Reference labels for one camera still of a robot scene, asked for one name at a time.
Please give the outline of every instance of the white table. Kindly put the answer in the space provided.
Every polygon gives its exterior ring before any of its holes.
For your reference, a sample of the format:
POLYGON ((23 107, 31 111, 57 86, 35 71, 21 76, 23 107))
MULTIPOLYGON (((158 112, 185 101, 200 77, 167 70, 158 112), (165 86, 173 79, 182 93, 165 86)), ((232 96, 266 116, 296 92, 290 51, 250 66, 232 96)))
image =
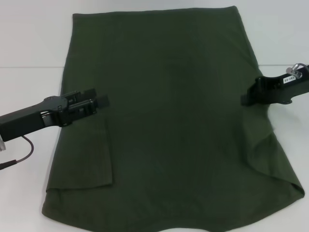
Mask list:
MULTIPOLYGON (((309 62, 309 2, 295 0, 0 0, 0 115, 58 95, 71 36, 73 13, 141 11, 235 5, 264 75, 283 74, 288 65, 309 62)), ((271 105, 269 117, 305 190, 309 189, 309 94, 291 105, 271 105)), ((84 231, 41 214, 59 128, 28 137, 34 154, 0 171, 0 228, 4 232, 84 231)), ((0 163, 29 151, 23 139, 6 143, 0 163)), ((235 232, 307 232, 309 200, 293 205, 235 232)), ((196 230, 173 229, 190 232, 196 230)))

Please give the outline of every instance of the label sticker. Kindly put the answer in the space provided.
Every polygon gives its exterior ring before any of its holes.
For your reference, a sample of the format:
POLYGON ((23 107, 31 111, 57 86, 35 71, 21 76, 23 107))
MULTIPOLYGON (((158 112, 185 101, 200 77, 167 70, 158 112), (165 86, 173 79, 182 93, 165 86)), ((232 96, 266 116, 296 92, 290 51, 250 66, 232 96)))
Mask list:
POLYGON ((283 79, 283 83, 286 84, 286 83, 289 83, 289 82, 294 81, 294 80, 296 80, 296 77, 294 77, 294 76, 285 77, 283 79))

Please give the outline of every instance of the dark green fabric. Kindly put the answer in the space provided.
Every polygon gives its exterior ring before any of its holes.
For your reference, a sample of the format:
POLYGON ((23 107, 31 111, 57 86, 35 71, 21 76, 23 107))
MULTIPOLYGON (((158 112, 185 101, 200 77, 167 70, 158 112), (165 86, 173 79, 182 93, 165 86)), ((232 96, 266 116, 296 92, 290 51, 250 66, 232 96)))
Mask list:
POLYGON ((74 14, 62 92, 111 106, 61 131, 43 214, 94 232, 254 223, 304 197, 236 7, 74 14))

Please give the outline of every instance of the folded cloth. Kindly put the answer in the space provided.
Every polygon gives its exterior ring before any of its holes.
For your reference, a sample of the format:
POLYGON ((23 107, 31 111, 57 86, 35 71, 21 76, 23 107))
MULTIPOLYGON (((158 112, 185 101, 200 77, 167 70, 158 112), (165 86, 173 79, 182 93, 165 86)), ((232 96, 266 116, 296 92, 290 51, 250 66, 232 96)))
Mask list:
POLYGON ((304 197, 236 7, 74 14, 62 93, 110 107, 61 130, 43 214, 94 232, 223 232, 304 197))

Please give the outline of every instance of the white surface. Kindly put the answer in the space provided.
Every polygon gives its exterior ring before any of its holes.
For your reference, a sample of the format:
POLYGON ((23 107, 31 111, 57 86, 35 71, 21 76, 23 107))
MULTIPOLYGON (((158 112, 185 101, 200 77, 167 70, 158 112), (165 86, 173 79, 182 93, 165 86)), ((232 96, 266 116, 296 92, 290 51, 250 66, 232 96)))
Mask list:
MULTIPOLYGON (((279 0, 0 0, 0 115, 59 93, 73 13, 231 5, 236 5, 240 11, 260 64, 308 62, 309 30, 306 22, 309 2, 304 0, 289 4, 279 0)), ((278 76, 286 68, 262 66, 261 70, 264 75, 278 76)), ((305 94, 294 98, 291 105, 274 104, 269 110, 277 137, 305 190, 309 188, 308 100, 309 94, 305 94)), ((41 214, 58 133, 57 128, 47 128, 28 135, 35 144, 34 154, 18 166, 0 171, 1 231, 84 231, 41 214)), ((0 163, 19 159, 30 149, 23 139, 10 141, 6 146, 7 151, 0 153, 0 163)), ((305 197, 272 216, 234 231, 307 232, 308 213, 309 200, 305 197)))

